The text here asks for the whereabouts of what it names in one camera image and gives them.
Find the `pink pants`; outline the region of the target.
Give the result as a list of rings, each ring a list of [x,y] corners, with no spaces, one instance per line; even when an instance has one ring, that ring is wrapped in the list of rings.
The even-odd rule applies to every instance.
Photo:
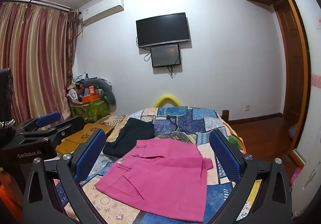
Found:
[[[133,208],[163,217],[203,222],[207,171],[195,144],[173,139],[138,140],[96,183],[97,190]]]

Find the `orange box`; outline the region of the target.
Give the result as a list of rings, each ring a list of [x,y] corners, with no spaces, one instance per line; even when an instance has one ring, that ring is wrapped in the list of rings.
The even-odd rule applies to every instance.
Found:
[[[82,103],[89,103],[98,100],[100,96],[96,93],[94,86],[89,86],[88,88],[84,89],[84,93],[80,98]]]

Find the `green storage basket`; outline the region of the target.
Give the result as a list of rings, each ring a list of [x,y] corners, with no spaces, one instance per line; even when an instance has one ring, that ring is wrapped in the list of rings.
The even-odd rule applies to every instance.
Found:
[[[84,104],[72,102],[70,108],[72,117],[80,116],[89,123],[94,123],[110,114],[108,103],[101,98]]]

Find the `patchwork patterned bed quilt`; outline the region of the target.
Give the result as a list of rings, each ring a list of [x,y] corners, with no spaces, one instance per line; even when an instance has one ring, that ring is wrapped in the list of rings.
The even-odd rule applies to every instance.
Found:
[[[107,223],[209,223],[235,187],[209,144],[243,140],[216,111],[146,108],[87,124],[57,147],[72,153],[96,129],[108,138],[80,186]]]

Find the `grey plush toy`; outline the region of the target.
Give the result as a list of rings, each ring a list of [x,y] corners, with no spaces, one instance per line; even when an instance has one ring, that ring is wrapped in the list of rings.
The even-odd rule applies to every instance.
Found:
[[[85,81],[83,81],[83,86],[85,88],[93,86],[97,89],[100,89],[100,97],[103,98],[110,105],[116,105],[116,99],[112,92],[112,87],[107,83],[106,80],[101,78],[86,79]]]

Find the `dark navy folded garment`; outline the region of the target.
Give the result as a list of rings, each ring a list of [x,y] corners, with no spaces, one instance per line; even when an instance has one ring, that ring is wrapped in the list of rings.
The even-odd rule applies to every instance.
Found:
[[[155,129],[152,121],[145,122],[129,118],[116,140],[112,143],[106,142],[102,152],[107,156],[121,158],[135,147],[137,140],[148,140],[154,137]]]

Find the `striped red beige curtain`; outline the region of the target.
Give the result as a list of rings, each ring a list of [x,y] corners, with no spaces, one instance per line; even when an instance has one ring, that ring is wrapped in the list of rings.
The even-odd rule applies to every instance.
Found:
[[[79,10],[1,2],[1,68],[13,75],[17,123],[58,111],[70,118],[66,91],[75,62]]]

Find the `yellow curved pillow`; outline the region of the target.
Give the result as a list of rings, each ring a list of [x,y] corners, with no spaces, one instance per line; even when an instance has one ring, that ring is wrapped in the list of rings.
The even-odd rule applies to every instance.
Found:
[[[154,108],[160,108],[164,103],[171,103],[175,107],[182,106],[182,103],[173,95],[163,95],[154,104]]]

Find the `wooden door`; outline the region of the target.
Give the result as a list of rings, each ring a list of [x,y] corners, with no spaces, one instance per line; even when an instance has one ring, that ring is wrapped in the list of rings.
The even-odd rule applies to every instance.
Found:
[[[274,9],[280,25],[286,63],[283,117],[296,131],[288,151],[298,165],[305,159],[297,151],[310,100],[311,65],[305,27],[295,0],[278,0]]]

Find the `white wall socket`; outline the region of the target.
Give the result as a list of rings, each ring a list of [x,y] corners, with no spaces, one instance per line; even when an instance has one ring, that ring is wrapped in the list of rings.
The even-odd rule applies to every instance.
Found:
[[[249,111],[250,110],[250,106],[249,105],[245,105],[244,110],[245,111]]]

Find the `white wall air conditioner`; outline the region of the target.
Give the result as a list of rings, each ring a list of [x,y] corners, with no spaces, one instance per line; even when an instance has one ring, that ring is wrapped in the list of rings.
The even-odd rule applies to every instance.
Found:
[[[124,0],[102,0],[82,10],[83,25],[91,25],[124,10]]]

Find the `small black wall monitor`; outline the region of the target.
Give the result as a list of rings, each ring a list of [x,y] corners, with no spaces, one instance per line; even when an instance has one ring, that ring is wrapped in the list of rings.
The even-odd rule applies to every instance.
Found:
[[[181,64],[181,54],[178,44],[151,47],[152,67],[176,66]]]

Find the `black wall television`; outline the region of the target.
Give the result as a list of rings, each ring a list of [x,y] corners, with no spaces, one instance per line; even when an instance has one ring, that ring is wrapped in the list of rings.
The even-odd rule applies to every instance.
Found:
[[[136,28],[139,47],[190,41],[185,12],[137,20]]]

